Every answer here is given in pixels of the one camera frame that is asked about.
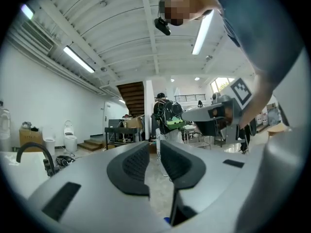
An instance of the dark blue t-shirt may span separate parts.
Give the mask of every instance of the dark blue t-shirt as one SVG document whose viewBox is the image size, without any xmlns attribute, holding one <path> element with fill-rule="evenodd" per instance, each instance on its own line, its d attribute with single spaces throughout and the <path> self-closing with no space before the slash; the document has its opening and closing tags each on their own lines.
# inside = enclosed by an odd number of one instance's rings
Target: dark blue t-shirt
<svg viewBox="0 0 311 233">
<path fill-rule="evenodd" d="M 256 72 L 276 87 L 300 54 L 303 40 L 278 0 L 218 0 L 226 33 Z"/>
</svg>

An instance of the black table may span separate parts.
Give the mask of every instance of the black table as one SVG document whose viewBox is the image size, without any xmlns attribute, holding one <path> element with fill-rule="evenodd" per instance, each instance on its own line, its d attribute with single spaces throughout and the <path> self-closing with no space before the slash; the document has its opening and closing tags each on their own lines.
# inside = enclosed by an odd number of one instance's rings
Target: black table
<svg viewBox="0 0 311 233">
<path fill-rule="evenodd" d="M 141 141 L 141 139 L 140 139 L 140 128 L 132 128 L 132 129 L 128 129 L 128 128 L 105 128 L 106 150 L 108 150 L 108 141 L 109 141 L 108 133 L 114 133 L 115 139 L 116 139 L 116 134 L 132 134 L 133 135 L 133 142 L 135 142 L 135 134 L 138 133 L 139 141 Z M 121 143 L 121 142 L 119 143 L 118 142 L 118 145 L 125 145 L 125 144 L 129 144 L 129 143 Z"/>
</svg>

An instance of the forearm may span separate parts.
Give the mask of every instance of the forearm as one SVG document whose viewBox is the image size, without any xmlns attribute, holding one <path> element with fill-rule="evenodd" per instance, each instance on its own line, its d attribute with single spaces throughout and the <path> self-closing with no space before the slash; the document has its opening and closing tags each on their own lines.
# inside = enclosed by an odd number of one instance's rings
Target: forearm
<svg viewBox="0 0 311 233">
<path fill-rule="evenodd" d="M 246 107 L 241 117 L 239 126 L 243 129 L 251 120 L 253 120 L 269 102 L 273 86 L 266 82 L 266 79 L 256 76 L 253 98 Z"/>
</svg>

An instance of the window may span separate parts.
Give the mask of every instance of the window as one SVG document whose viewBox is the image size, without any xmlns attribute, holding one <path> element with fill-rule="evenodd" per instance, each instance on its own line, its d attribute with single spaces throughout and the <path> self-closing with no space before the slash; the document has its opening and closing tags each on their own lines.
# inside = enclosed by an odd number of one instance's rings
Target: window
<svg viewBox="0 0 311 233">
<path fill-rule="evenodd" d="M 212 87 L 213 93 L 220 92 L 232 81 L 234 81 L 232 78 L 217 78 L 210 84 L 210 86 Z"/>
</svg>

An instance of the floor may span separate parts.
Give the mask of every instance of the floor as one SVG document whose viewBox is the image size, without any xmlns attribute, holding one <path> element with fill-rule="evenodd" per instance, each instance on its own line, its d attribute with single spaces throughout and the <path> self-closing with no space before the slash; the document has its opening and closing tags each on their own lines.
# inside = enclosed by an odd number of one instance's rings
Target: floor
<svg viewBox="0 0 311 233">
<path fill-rule="evenodd" d="M 268 133 L 266 131 L 256 134 L 254 137 L 251 137 L 251 141 L 249 144 L 250 153 L 254 145 L 266 143 L 267 140 Z M 240 144 L 228 144 L 223 145 L 222 147 L 212 145 L 212 149 L 218 149 L 219 151 L 226 151 L 234 154 L 241 154 L 239 152 Z M 73 158 L 76 159 L 100 151 L 101 150 L 91 152 L 78 147 L 78 150 L 74 153 L 73 156 L 70 153 L 64 153 L 64 149 L 57 149 L 55 150 L 55 156 L 65 154 L 69 156 L 71 155 Z M 170 181 L 169 177 L 163 176 L 159 167 L 159 163 L 157 162 L 156 154 L 150 154 L 150 162 L 145 174 L 145 183 L 150 188 L 151 207 L 160 217 L 169 217 L 173 201 L 173 183 Z"/>
</svg>

